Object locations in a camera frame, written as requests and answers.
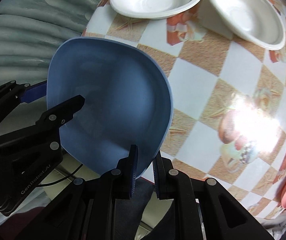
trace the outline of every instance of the blue bowl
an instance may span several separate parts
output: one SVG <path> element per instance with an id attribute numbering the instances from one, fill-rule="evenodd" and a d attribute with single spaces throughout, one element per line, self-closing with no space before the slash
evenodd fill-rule
<path id="1" fill-rule="evenodd" d="M 103 174 L 136 144 L 138 178 L 160 149 L 173 115 L 170 85 L 159 65 L 120 42 L 72 38 L 52 58 L 48 109 L 76 95 L 85 104 L 60 128 L 63 148 Z"/>

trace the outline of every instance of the gray curtain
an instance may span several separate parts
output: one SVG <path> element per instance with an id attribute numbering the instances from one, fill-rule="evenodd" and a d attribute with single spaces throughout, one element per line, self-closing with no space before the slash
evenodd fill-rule
<path id="1" fill-rule="evenodd" d="M 47 79 L 56 49 L 80 36 L 100 0 L 2 0 L 0 2 L 0 85 L 36 84 Z M 33 125 L 46 110 L 41 98 L 18 106 L 0 134 Z"/>

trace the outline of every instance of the gray fabric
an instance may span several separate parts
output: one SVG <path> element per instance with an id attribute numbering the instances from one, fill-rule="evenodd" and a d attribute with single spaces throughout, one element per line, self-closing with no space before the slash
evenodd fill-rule
<path id="1" fill-rule="evenodd" d="M 155 228 L 142 240 L 174 240 L 175 239 L 175 206 L 172 202 L 169 210 Z"/>
<path id="2" fill-rule="evenodd" d="M 154 184 L 143 178 L 138 178 L 135 182 L 133 197 L 130 200 L 115 200 L 114 240 L 134 239 L 143 211 L 151 199 L 154 189 Z"/>
<path id="3" fill-rule="evenodd" d="M 0 2 L 0 85 L 36 84 L 47 79 L 56 49 L 80 36 L 100 0 L 2 0 Z M 26 104 L 0 125 L 6 133 L 34 124 L 45 100 Z"/>

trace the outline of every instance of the bowl rim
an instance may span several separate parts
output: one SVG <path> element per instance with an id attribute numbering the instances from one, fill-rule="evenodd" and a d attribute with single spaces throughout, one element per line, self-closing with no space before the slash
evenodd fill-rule
<path id="1" fill-rule="evenodd" d="M 131 18 L 138 18 L 138 19 L 160 19 L 160 18 L 167 18 L 170 16 L 174 16 L 176 14 L 184 12 L 192 8 L 199 1 L 200 0 L 190 0 L 187 4 L 177 7 L 175 9 L 171 9 L 171 10 L 163 11 L 163 12 L 156 12 L 156 13 L 134 13 L 129 10 L 122 10 L 122 9 L 119 9 L 118 6 L 115 6 L 115 0 L 110 0 L 110 5 L 117 13 L 123 16 L 131 17 Z"/>
<path id="2" fill-rule="evenodd" d="M 219 13 L 219 15 L 223 18 L 223 20 L 225 22 L 227 22 L 227 24 L 229 24 L 229 28 L 236 34 L 238 35 L 238 33 L 240 35 L 242 35 L 243 37 L 241 38 L 245 38 L 248 41 L 253 42 L 256 45 L 259 45 L 260 47 L 263 47 L 265 49 L 269 49 L 269 50 L 279 50 L 282 49 L 285 44 L 286 44 L 286 31 L 285 31 L 285 27 L 284 24 L 282 22 L 282 19 L 280 17 L 280 15 L 277 13 L 277 11 L 275 10 L 275 8 L 273 8 L 273 5 L 268 1 L 268 0 L 261 0 L 261 2 L 264 2 L 266 4 L 269 5 L 271 11 L 274 12 L 274 14 L 276 15 L 277 19 L 278 19 L 278 23 L 281 26 L 282 29 L 282 38 L 280 39 L 280 42 L 277 44 L 269 44 L 267 42 L 261 41 L 260 39 L 254 37 L 253 35 L 250 35 L 246 32 L 244 32 L 241 28 L 239 28 L 236 24 L 234 24 L 234 22 L 230 19 L 230 17 L 228 17 L 225 12 L 220 8 L 219 4 L 216 2 L 216 0 L 209 0 L 211 2 L 211 4 L 214 6 L 214 8 L 216 9 L 216 11 Z"/>

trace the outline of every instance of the checkered tablecloth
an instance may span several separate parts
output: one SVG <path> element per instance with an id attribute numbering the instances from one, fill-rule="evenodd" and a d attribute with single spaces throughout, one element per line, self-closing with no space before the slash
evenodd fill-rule
<path id="1" fill-rule="evenodd" d="M 286 0 L 269 1 L 286 28 Z M 255 217 L 272 219 L 283 212 L 279 194 L 286 182 L 286 46 L 269 51 L 236 37 L 208 0 L 163 20 L 124 17 L 109 0 L 102 0 L 83 36 L 137 47 L 161 66 L 175 108 L 161 152 L 175 168 L 196 179 L 216 178 Z M 223 153 L 233 155 L 248 147 L 242 134 L 228 142 L 219 135 L 237 97 L 256 103 L 279 122 L 280 130 L 269 152 L 229 167 Z M 153 181 L 151 166 L 143 176 Z"/>

